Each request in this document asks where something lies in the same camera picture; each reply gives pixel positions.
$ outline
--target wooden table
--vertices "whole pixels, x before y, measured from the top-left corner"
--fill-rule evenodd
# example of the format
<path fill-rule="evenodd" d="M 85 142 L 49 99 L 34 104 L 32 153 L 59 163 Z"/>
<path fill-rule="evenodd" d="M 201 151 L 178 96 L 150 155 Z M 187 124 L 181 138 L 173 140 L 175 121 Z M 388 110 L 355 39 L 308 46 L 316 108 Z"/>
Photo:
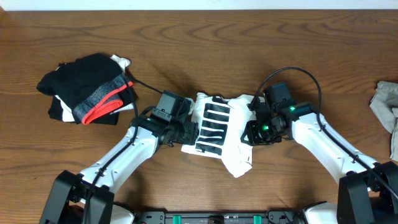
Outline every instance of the wooden table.
<path fill-rule="evenodd" d="M 2 12 L 0 15 L 0 223 L 37 223 L 54 178 L 78 173 L 124 136 L 117 126 L 49 118 L 51 97 L 35 87 L 59 62 L 96 52 L 132 60 L 132 74 L 195 98 L 254 94 L 274 70 L 298 66 L 323 90 L 322 113 L 349 142 L 380 162 L 391 135 L 369 108 L 380 80 L 398 82 L 396 11 Z M 297 101 L 317 99 L 299 72 L 287 82 Z M 139 110 L 159 95 L 135 85 Z M 235 179 L 217 159 L 162 147 L 126 181 L 116 200 L 169 211 L 265 210 L 337 201 L 338 186 L 294 141 L 253 149 L 253 168 Z"/>

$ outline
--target white arm segment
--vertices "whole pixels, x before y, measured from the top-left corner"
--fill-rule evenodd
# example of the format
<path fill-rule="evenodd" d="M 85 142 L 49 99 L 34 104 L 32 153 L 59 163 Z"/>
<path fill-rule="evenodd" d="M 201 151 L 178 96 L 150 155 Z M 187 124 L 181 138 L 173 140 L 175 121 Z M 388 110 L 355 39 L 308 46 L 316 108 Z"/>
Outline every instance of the white arm segment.
<path fill-rule="evenodd" d="M 135 127 L 130 127 L 124 138 L 110 150 L 98 162 L 94 163 L 91 167 L 80 171 L 83 174 L 83 180 L 92 183 L 98 172 L 107 161 L 109 161 L 120 149 L 122 149 L 127 142 L 132 138 Z M 108 168 L 104 171 L 103 176 L 100 177 L 96 183 L 97 187 L 106 185 L 109 191 L 116 194 L 120 186 L 126 179 L 143 163 L 146 159 L 150 158 L 156 150 L 158 138 L 152 135 L 142 127 L 138 127 L 138 133 L 134 145 L 128 147 L 122 154 L 110 163 Z"/>
<path fill-rule="evenodd" d="M 370 168 L 374 168 L 374 163 L 377 162 L 375 159 L 364 155 L 346 141 L 327 123 L 322 114 L 320 119 L 328 132 L 337 141 L 341 142 L 354 154 L 357 154 Z M 345 177 L 349 171 L 359 173 L 366 170 L 357 162 L 353 162 L 353 159 L 345 151 L 338 147 L 323 131 L 320 131 L 315 113 L 306 114 L 301 116 L 299 120 L 293 121 L 292 134 L 299 144 L 306 147 L 321 162 L 337 184 L 339 179 Z"/>

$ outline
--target red trim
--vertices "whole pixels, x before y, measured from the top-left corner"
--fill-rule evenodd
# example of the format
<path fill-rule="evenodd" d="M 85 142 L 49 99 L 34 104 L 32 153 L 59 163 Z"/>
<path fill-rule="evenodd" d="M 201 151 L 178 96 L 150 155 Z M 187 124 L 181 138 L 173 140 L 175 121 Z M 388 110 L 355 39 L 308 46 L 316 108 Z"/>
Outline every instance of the red trim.
<path fill-rule="evenodd" d="M 123 105 L 122 100 L 112 100 L 104 104 L 104 102 L 109 99 L 109 97 L 123 91 L 127 88 L 127 85 L 123 85 L 115 90 L 108 93 L 97 105 L 95 105 L 83 118 L 81 121 L 83 124 L 90 124 L 93 120 L 99 118 L 100 116 L 106 115 Z"/>

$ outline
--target black and white striped cloth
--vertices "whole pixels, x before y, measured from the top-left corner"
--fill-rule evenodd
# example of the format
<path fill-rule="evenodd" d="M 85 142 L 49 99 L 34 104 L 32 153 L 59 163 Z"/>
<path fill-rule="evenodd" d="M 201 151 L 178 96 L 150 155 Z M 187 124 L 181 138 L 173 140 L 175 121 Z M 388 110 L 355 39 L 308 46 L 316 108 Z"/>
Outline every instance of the black and white striped cloth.
<path fill-rule="evenodd" d="M 193 146 L 183 145 L 182 151 L 221 159 L 234 177 L 252 168 L 252 146 L 241 142 L 249 120 L 255 119 L 247 104 L 253 96 L 234 99 L 197 94 L 192 121 L 199 126 L 199 137 Z"/>

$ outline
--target pile of folded clothes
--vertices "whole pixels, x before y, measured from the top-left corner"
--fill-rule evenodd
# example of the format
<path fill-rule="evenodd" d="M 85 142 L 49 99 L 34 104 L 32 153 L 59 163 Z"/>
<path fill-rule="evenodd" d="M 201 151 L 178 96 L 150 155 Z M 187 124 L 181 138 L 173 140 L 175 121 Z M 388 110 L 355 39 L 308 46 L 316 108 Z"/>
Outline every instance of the pile of folded clothes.
<path fill-rule="evenodd" d="M 119 111 L 133 109 L 125 69 L 130 61 L 116 55 L 93 54 L 61 63 L 37 85 L 52 96 L 49 115 L 69 123 L 118 123 Z"/>

